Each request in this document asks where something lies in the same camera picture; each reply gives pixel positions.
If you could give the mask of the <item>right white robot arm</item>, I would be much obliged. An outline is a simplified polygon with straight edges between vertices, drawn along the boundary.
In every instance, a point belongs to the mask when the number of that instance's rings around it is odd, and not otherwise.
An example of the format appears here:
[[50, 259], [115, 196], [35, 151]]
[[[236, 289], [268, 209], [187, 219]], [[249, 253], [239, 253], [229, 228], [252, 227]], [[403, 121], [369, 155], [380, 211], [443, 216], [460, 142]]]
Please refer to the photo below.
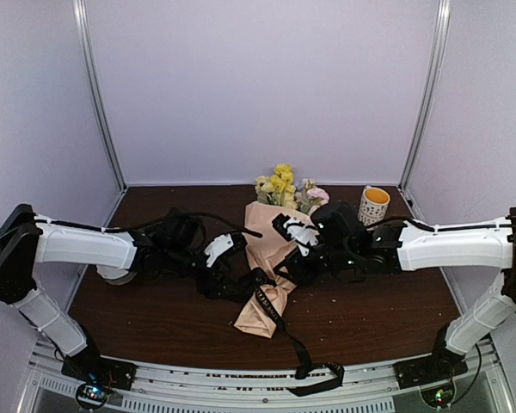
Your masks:
[[429, 379], [443, 379], [477, 342], [516, 311], [516, 207], [508, 215], [463, 225], [429, 225], [394, 217], [364, 225], [344, 201], [311, 214], [311, 222], [279, 214], [273, 228], [295, 249], [274, 269], [297, 285], [319, 274], [400, 274], [424, 268], [499, 269], [491, 287], [464, 315], [441, 328], [424, 360]]

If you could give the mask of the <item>bright yellow fake flower stem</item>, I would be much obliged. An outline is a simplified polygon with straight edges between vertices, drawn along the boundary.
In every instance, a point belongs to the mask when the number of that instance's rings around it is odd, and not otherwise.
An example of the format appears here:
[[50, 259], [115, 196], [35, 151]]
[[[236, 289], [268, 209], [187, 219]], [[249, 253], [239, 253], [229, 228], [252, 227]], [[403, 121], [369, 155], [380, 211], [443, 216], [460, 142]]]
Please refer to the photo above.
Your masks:
[[289, 164], [278, 164], [273, 169], [271, 176], [273, 185], [273, 203], [277, 206], [296, 209], [296, 186], [294, 185], [294, 174]]

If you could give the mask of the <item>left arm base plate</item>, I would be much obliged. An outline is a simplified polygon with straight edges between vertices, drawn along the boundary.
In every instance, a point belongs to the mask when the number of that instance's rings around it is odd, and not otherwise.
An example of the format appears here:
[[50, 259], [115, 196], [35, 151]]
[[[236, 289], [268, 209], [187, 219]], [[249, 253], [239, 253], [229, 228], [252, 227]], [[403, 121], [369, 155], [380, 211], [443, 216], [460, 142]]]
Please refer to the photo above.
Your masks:
[[100, 359], [97, 367], [92, 367], [90, 370], [77, 367], [73, 361], [65, 361], [61, 367], [61, 373], [65, 376], [108, 389], [124, 391], [132, 389], [136, 371], [137, 367], [133, 363], [107, 358]]

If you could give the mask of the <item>pink and green wrapping paper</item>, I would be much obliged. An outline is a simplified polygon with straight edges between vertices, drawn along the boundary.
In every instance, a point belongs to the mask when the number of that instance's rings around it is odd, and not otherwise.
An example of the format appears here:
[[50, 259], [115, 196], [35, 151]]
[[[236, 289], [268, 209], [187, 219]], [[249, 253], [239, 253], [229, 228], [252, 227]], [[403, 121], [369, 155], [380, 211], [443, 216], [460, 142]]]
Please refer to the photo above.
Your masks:
[[[246, 256], [249, 267], [261, 268], [268, 278], [276, 285], [261, 287], [274, 309], [283, 313], [289, 294], [297, 287], [284, 277], [276, 275], [273, 268], [298, 247], [293, 241], [285, 240], [274, 228], [273, 220], [279, 214], [295, 218], [307, 225], [310, 217], [299, 211], [282, 206], [272, 206], [254, 201], [245, 207], [244, 225], [250, 230], [262, 234], [261, 238], [247, 236]], [[276, 325], [258, 304], [256, 298], [251, 298], [241, 310], [234, 327], [243, 333], [270, 338], [276, 330]]]

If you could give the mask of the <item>pink fake flower stem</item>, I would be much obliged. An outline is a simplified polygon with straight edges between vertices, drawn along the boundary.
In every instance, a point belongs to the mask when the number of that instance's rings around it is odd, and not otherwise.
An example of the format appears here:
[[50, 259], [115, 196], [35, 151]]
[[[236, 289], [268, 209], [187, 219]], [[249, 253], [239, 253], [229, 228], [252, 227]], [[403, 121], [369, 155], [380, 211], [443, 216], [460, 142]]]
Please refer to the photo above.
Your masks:
[[310, 178], [303, 178], [295, 193], [298, 210], [307, 215], [311, 215], [316, 209], [328, 203], [329, 199], [327, 191], [319, 188]]

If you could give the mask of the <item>pale yellow fake flower stem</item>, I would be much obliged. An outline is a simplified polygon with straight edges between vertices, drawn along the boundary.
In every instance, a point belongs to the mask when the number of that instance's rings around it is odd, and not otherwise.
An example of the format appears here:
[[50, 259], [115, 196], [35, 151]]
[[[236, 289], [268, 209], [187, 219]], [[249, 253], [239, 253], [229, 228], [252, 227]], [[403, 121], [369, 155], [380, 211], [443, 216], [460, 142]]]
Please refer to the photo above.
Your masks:
[[279, 205], [279, 196], [269, 176], [258, 176], [255, 179], [257, 201], [267, 205]]

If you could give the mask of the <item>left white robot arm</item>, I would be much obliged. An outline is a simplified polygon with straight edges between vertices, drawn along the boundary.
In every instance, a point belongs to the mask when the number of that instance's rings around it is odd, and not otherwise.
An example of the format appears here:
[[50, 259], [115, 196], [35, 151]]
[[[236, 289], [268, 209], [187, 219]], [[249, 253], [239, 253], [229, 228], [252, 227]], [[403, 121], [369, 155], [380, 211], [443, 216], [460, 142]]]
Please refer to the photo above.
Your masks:
[[34, 265], [94, 265], [113, 285], [124, 285], [139, 274], [172, 273], [193, 280], [209, 299], [244, 301], [254, 281], [249, 275], [233, 278], [229, 259], [245, 249], [249, 230], [229, 223], [229, 232], [196, 244], [196, 236], [206, 234], [207, 216], [173, 207], [143, 224], [107, 228], [51, 219], [20, 204], [0, 227], [0, 301], [14, 306], [72, 358], [72, 366], [88, 382], [97, 382], [106, 375], [106, 362], [85, 328], [36, 281]]

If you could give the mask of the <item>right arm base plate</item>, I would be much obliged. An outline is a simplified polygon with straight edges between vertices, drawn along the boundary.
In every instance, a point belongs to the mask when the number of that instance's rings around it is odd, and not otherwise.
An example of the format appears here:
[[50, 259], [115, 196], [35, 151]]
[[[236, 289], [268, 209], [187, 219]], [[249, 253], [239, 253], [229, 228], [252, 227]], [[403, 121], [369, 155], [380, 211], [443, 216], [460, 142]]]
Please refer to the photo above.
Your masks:
[[398, 361], [393, 368], [400, 389], [448, 380], [469, 371], [465, 361], [452, 365], [447, 361], [435, 361], [431, 356]]

